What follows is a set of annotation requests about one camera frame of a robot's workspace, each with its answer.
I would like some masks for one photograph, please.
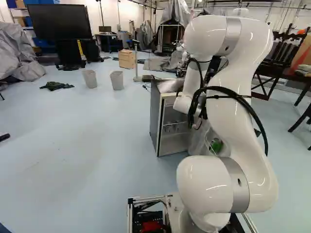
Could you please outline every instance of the television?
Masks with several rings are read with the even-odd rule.
[[[92,38],[84,5],[28,4],[27,8],[39,39],[58,41]]]

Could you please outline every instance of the gray tarp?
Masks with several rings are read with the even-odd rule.
[[[170,0],[168,2],[163,11],[160,24],[165,23],[170,19],[174,19],[186,28],[190,22],[190,11],[185,0]]]
[[[0,58],[0,80],[13,76],[31,82],[45,74],[19,24],[0,22]]]
[[[150,43],[154,38],[154,32],[151,27],[151,23],[149,20],[145,20],[140,29],[137,30],[137,39],[140,41],[140,49],[145,50],[149,48]]]
[[[176,72],[181,62],[182,52],[174,51],[170,57],[153,58],[145,61],[143,69],[154,71]]]

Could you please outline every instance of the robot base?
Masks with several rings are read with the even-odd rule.
[[[150,207],[163,203],[162,211],[139,211],[142,206]],[[251,232],[257,232],[249,218],[245,218]],[[154,198],[129,198],[127,207],[128,233],[205,233],[192,221],[185,211],[178,193]],[[147,231],[143,226],[156,226]],[[231,214],[228,224],[219,233],[245,233],[237,216]]]

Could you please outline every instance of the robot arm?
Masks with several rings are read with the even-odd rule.
[[[200,16],[187,26],[184,41],[185,49],[199,61],[213,55],[228,58],[229,65],[208,86],[250,96],[254,72],[271,50],[273,36],[269,26],[258,20]],[[199,87],[200,75],[190,66],[174,109],[188,113]],[[214,95],[225,94],[207,92],[207,96]],[[227,224],[228,213],[270,209],[277,200],[278,184],[243,106],[230,98],[208,99],[207,115],[214,131],[230,147],[230,157],[184,159],[177,169],[177,186],[194,223],[205,232],[214,232]]]

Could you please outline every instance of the light blue floor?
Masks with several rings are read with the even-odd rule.
[[[47,67],[41,79],[2,92],[0,131],[11,139],[0,143],[0,222],[14,233],[123,233],[128,197],[176,191],[175,170],[186,155],[156,158],[150,93],[132,81],[135,70],[112,60],[87,69],[97,72],[98,88],[86,88],[81,70]],[[123,70],[123,91],[112,90],[113,70]],[[140,75],[149,73],[139,65]],[[40,90],[47,81],[75,88]],[[287,133],[299,117],[296,98],[276,90],[273,99],[252,103],[267,131],[280,185],[275,207],[251,215],[260,233],[307,232],[311,226],[311,133],[305,125]]]

